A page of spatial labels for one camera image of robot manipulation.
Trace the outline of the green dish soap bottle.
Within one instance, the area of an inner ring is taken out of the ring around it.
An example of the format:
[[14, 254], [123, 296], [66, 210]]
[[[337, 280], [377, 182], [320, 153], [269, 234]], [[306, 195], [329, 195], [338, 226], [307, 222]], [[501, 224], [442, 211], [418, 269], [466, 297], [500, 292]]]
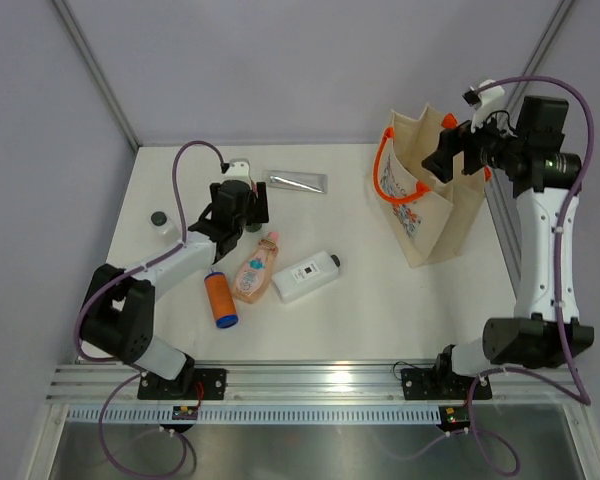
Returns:
[[246, 231], [249, 233], [255, 233], [255, 232], [259, 232], [262, 229], [262, 224], [261, 223], [252, 223], [252, 224], [248, 224], [245, 227]]

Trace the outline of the silver tube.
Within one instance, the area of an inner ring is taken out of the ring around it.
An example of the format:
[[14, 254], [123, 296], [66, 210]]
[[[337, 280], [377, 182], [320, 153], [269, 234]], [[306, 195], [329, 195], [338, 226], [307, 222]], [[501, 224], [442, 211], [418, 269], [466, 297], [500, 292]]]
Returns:
[[316, 194], [326, 194], [328, 191], [328, 178], [325, 174], [264, 170], [262, 180], [271, 188]]

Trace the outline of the canvas tote bag orange handles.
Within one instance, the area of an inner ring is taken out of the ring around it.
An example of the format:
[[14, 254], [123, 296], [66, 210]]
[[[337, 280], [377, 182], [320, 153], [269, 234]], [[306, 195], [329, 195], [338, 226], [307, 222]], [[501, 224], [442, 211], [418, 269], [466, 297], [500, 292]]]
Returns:
[[417, 119], [393, 111], [377, 146], [374, 195], [412, 268], [459, 256], [485, 200], [489, 168], [465, 176], [458, 154], [453, 180], [444, 184], [422, 166], [442, 130], [457, 124], [429, 105]]

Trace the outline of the pink lotion bottle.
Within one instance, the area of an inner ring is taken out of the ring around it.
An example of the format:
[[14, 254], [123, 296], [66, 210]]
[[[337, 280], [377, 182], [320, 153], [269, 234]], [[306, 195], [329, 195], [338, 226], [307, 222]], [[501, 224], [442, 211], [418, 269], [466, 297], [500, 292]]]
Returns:
[[279, 234], [275, 231], [259, 240], [234, 277], [232, 294], [235, 298], [253, 304], [265, 293], [279, 251], [278, 240]]

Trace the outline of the white rectangular bottle black cap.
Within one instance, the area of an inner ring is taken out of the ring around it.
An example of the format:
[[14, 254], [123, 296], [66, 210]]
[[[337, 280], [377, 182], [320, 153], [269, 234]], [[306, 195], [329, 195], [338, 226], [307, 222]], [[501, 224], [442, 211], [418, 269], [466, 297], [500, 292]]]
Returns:
[[320, 251], [278, 271], [272, 281], [279, 298], [287, 304], [334, 281], [339, 276], [340, 266], [337, 255]]

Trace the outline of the orange bottle blue cap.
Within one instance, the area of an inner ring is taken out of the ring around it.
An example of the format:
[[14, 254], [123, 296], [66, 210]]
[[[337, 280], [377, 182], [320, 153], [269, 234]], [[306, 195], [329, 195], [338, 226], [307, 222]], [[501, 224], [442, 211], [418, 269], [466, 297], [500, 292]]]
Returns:
[[204, 278], [204, 284], [216, 327], [226, 329], [234, 326], [239, 317], [226, 276], [219, 271], [211, 271]]

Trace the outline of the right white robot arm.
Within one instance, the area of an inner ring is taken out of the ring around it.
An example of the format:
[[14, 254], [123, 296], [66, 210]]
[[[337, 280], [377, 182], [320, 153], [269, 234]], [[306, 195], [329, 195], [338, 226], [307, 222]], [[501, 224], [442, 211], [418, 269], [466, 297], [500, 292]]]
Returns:
[[423, 167], [438, 180], [453, 179], [453, 159], [463, 174], [482, 167], [503, 171], [512, 183], [521, 222], [520, 283], [514, 313], [491, 318], [481, 337], [449, 345], [431, 370], [434, 388], [454, 397], [469, 377], [491, 365], [555, 369], [592, 346], [594, 330], [581, 324], [572, 281], [572, 234], [582, 169], [578, 155], [562, 152], [567, 100], [525, 97], [515, 128], [499, 128], [492, 114], [479, 124], [444, 129]]

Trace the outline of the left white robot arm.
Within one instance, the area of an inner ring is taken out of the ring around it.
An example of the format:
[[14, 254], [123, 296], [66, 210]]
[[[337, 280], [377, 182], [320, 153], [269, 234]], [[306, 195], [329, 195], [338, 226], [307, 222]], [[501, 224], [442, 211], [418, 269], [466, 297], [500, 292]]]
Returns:
[[210, 377], [196, 362], [154, 333], [157, 301], [198, 271], [228, 255], [242, 234], [269, 222], [266, 184], [226, 180], [210, 186], [211, 203], [198, 221], [160, 256], [135, 267], [100, 266], [93, 274], [77, 320], [74, 339], [113, 359], [147, 372], [143, 400], [192, 399]]

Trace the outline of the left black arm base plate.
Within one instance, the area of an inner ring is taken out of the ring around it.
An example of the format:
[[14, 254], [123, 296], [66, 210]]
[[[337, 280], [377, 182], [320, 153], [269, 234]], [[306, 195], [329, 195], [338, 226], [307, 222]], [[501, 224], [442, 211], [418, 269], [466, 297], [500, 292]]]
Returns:
[[226, 380], [227, 370], [222, 368], [186, 367], [173, 380], [148, 373], [140, 380], [137, 398], [147, 401], [193, 401], [198, 397], [223, 400]]

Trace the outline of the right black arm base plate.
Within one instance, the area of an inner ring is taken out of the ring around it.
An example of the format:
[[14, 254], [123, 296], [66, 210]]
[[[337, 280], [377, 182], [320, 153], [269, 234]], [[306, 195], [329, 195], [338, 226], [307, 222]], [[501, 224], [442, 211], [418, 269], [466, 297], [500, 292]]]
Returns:
[[416, 368], [402, 368], [400, 379], [404, 399], [413, 401], [465, 401], [473, 382], [472, 377], [454, 373], [438, 379], [432, 369]]

